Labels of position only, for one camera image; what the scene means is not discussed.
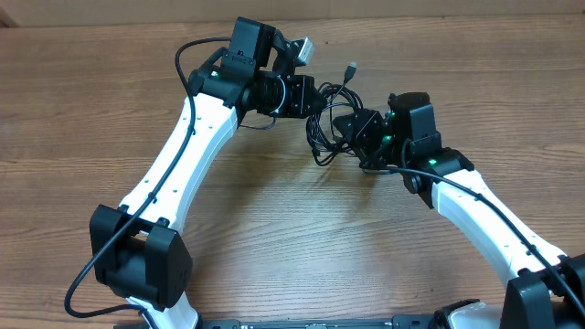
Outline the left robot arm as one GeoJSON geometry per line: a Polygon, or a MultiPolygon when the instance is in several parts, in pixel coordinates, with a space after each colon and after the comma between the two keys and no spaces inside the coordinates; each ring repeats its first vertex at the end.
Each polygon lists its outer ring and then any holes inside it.
{"type": "Polygon", "coordinates": [[[314,43],[290,40],[275,27],[239,18],[230,37],[198,69],[183,75],[180,118],[150,169],[119,206],[90,218],[99,283],[142,316],[146,328],[195,328],[186,297],[193,267],[182,233],[207,170],[249,111],[306,118],[325,106],[314,79],[296,69],[314,43]]]}

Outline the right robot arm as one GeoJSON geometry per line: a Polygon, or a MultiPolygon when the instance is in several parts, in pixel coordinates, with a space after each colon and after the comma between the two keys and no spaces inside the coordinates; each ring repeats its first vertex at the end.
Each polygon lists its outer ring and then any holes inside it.
{"type": "Polygon", "coordinates": [[[505,288],[500,306],[468,299],[412,319],[419,328],[581,328],[584,258],[570,257],[516,216],[461,152],[443,146],[430,97],[392,94],[386,114],[358,106],[331,121],[366,171],[399,173],[449,219],[505,288]]]}

